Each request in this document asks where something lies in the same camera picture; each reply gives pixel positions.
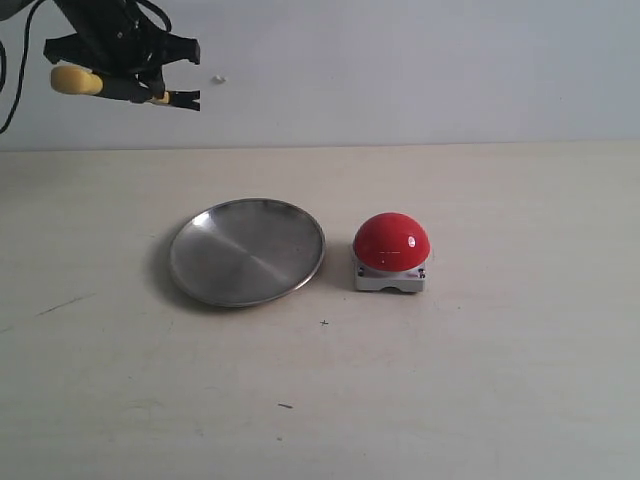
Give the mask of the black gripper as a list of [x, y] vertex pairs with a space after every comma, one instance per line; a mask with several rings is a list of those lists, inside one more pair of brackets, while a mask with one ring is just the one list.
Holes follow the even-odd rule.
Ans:
[[117, 77], [162, 78], [162, 65], [199, 65], [195, 38], [168, 34], [168, 15], [151, 1], [59, 1], [74, 33], [45, 41], [51, 64], [65, 61]]

